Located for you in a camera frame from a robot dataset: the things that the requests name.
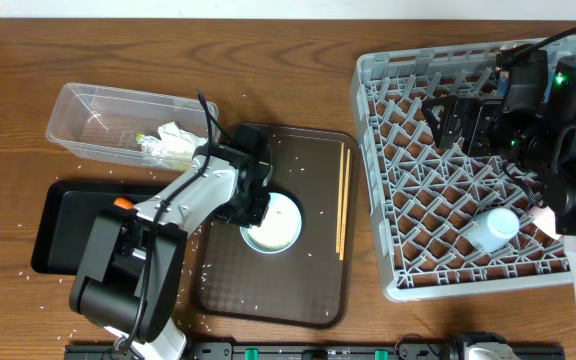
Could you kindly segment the pink cup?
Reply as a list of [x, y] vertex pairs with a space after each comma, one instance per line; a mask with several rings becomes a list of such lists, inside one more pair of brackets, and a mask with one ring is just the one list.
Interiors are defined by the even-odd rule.
[[533, 207], [527, 214], [533, 218], [533, 224], [550, 238], [554, 240], [561, 238], [556, 232], [555, 213], [549, 207]]

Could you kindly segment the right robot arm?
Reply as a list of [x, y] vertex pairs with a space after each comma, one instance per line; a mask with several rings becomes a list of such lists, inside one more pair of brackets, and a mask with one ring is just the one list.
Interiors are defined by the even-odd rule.
[[498, 54], [500, 97], [449, 95], [421, 106], [435, 144], [459, 138], [471, 156], [496, 155], [535, 173], [538, 205], [555, 216], [573, 276], [576, 300], [576, 55], [550, 68], [546, 51]]

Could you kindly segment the light blue rice bowl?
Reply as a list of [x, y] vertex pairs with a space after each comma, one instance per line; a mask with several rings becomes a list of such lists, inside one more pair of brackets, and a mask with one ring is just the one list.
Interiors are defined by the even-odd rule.
[[302, 230], [302, 214], [288, 196], [271, 192], [267, 211], [259, 226], [241, 227], [244, 242], [263, 254], [277, 254], [287, 250]]

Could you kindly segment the large blue plate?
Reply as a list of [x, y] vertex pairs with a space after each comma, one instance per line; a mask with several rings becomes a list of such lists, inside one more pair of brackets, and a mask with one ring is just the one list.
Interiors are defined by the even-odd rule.
[[556, 64], [550, 64], [548, 68], [548, 83], [544, 93], [545, 102], [549, 100], [550, 92], [552, 86], [554, 85], [555, 77], [556, 77]]

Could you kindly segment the light blue cup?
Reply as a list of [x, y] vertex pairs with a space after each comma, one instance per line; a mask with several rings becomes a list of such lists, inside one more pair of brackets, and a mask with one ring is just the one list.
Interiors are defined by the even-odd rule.
[[492, 253], [519, 232], [519, 218], [507, 208], [495, 208], [474, 216], [464, 237], [476, 249]]

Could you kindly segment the wooden chopstick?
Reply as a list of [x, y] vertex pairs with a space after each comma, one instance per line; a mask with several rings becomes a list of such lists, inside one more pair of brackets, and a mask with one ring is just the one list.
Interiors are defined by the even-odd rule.
[[338, 197], [337, 197], [337, 228], [336, 228], [336, 253], [340, 252], [341, 242], [341, 217], [343, 201], [343, 179], [344, 179], [344, 143], [341, 142], [339, 153], [339, 176], [338, 176]]
[[350, 149], [346, 151], [346, 162], [345, 162], [345, 175], [344, 175], [344, 189], [343, 189], [343, 203], [342, 203], [342, 222], [341, 222], [341, 237], [340, 237], [340, 253], [339, 260], [344, 260], [345, 253], [345, 240], [346, 240], [346, 228], [347, 228], [347, 207], [348, 207], [348, 191], [349, 191], [349, 177], [350, 177]]

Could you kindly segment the orange carrot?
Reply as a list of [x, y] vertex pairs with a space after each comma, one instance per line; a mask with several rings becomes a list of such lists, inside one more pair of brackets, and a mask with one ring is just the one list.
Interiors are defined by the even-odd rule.
[[123, 197], [116, 198], [113, 204], [125, 210], [131, 210], [134, 206], [134, 204], [129, 199]]

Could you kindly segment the white napkin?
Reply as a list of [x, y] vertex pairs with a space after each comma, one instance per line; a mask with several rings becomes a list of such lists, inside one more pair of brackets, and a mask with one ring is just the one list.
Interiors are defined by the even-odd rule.
[[207, 138], [188, 132], [175, 122], [161, 125], [157, 133], [160, 137], [158, 153], [164, 157], [191, 159], [195, 150], [207, 143]]

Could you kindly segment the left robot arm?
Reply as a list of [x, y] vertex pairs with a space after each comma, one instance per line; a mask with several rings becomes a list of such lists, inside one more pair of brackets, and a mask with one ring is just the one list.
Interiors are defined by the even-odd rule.
[[207, 143], [192, 167], [152, 198], [101, 212], [70, 293], [70, 308], [116, 337], [109, 352], [178, 359], [171, 320], [189, 234], [207, 218], [250, 227], [268, 209], [273, 155], [264, 140]]

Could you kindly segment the green yellow snack wrapper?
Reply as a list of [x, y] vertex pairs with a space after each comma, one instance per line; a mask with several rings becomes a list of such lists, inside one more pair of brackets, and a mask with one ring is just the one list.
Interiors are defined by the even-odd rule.
[[142, 152], [152, 156], [164, 156], [166, 153], [166, 146], [164, 142], [150, 135], [138, 133], [135, 137], [136, 142], [140, 145]]

